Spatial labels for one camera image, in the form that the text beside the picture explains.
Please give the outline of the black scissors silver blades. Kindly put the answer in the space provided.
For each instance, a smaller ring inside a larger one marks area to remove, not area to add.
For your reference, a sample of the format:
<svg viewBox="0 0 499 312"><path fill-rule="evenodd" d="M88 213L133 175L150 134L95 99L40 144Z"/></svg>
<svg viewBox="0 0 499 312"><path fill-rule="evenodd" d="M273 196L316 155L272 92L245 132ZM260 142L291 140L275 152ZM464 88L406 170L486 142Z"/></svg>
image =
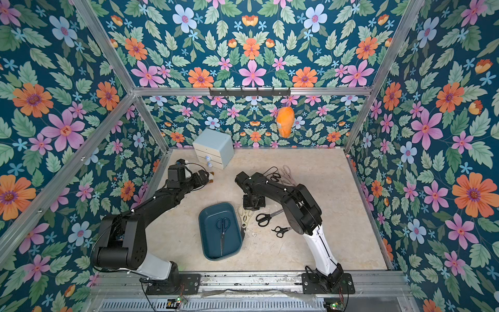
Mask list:
<svg viewBox="0 0 499 312"><path fill-rule="evenodd" d="M280 215L283 213L283 209L280 209L278 211L275 211L273 213L260 213L256 216L255 220L260 227L266 227L270 223L271 219L274 218L275 216Z"/></svg>

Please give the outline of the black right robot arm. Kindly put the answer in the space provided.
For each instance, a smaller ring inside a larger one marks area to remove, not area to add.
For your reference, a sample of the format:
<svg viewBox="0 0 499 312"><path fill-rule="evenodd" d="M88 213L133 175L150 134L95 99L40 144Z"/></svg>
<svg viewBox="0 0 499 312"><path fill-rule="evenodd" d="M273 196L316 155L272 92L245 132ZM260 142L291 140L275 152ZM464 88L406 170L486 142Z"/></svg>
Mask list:
<svg viewBox="0 0 499 312"><path fill-rule="evenodd" d="M339 284L344 270L332 254L322 227L322 210L305 185L284 185L261 173L249 176L240 172L235 183L244 193L243 207L259 209L259 200L269 198L283 208L292 230L305 239L315 261L313 274L324 291L332 291Z"/></svg>

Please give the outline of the cream kitchen shears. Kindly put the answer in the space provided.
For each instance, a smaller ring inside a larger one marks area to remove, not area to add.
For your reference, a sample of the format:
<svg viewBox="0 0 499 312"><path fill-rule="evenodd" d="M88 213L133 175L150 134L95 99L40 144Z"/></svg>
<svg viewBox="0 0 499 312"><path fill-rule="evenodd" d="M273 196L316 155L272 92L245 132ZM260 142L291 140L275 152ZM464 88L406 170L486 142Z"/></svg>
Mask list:
<svg viewBox="0 0 499 312"><path fill-rule="evenodd" d="M246 209L242 205L238 208L239 217L241 220L241 228L245 230L248 227L249 221L254 215L254 211L251 209Z"/></svg>

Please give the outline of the small black scissors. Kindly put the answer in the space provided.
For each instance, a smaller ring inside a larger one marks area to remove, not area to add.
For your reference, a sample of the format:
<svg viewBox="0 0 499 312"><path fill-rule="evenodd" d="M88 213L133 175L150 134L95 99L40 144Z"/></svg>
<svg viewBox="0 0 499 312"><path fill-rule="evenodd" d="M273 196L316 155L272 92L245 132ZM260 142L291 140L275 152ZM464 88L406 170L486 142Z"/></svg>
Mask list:
<svg viewBox="0 0 499 312"><path fill-rule="evenodd" d="M275 236L282 239L284 234L286 234L290 230L290 227L280 227L276 226L272 231L275 233Z"/></svg>

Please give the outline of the teal plastic storage box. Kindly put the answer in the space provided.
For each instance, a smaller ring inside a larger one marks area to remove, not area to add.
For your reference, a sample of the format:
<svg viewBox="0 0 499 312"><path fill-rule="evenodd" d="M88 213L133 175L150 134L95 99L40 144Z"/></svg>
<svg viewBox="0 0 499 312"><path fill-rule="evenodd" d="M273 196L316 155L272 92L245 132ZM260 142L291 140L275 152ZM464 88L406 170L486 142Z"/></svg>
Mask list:
<svg viewBox="0 0 499 312"><path fill-rule="evenodd" d="M234 207L222 202L203 209L198 216L205 258L221 261L239 253L243 237Z"/></svg>

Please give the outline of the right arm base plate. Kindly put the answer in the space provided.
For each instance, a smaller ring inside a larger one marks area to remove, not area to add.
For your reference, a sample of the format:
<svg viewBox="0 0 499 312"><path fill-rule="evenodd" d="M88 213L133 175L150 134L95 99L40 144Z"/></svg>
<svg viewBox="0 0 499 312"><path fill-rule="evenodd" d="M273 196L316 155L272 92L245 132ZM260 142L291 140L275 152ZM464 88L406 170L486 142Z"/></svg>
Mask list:
<svg viewBox="0 0 499 312"><path fill-rule="evenodd" d="M356 293L352 275L343 273L333 281L319 273L305 272L301 274L303 293L306 295L353 295Z"/></svg>

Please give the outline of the pink handled scissors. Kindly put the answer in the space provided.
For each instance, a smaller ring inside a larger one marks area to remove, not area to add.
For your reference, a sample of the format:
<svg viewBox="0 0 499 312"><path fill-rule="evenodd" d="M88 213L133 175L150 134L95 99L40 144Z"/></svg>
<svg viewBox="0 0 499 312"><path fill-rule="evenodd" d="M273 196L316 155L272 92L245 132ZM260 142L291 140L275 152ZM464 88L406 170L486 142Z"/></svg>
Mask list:
<svg viewBox="0 0 499 312"><path fill-rule="evenodd" d="M297 183L291 174L291 169L289 168L289 166L283 165L282 168L279 170L279 174L281 175L280 180L283 184L290 186L297 186Z"/></svg>

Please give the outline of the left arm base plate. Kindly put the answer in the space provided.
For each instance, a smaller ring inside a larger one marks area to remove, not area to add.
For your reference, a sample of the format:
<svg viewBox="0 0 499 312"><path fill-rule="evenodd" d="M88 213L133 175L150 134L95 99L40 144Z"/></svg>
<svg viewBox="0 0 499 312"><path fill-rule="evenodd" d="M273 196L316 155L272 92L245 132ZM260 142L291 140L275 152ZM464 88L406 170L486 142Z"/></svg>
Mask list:
<svg viewBox="0 0 499 312"><path fill-rule="evenodd" d="M200 274L171 274L164 281L147 282L146 294L155 296L196 295L200 288Z"/></svg>

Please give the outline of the blue black handled scissors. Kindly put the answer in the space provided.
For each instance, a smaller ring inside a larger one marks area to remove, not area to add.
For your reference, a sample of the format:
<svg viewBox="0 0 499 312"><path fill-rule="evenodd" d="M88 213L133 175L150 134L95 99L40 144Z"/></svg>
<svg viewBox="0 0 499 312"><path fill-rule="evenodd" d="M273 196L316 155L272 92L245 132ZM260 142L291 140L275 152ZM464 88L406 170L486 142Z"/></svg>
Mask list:
<svg viewBox="0 0 499 312"><path fill-rule="evenodd" d="M216 221L216 227L220 232L220 256L221 257L224 255L226 231L229 229L230 226L231 226L231 221L227 217L219 218Z"/></svg>

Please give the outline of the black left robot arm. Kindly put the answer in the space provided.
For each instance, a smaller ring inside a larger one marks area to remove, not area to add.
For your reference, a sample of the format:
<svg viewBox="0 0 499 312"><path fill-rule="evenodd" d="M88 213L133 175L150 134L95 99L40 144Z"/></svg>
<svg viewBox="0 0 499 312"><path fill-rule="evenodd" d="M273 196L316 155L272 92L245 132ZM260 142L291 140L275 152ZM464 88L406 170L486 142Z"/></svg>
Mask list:
<svg viewBox="0 0 499 312"><path fill-rule="evenodd" d="M148 250L146 228L177 207L187 194L207 185L210 175L205 170L199 170L188 178L176 176L168 179L165 187L139 206L125 213L104 217L92 250L92 266L102 272L133 272L149 280L169 279L174 264Z"/></svg>

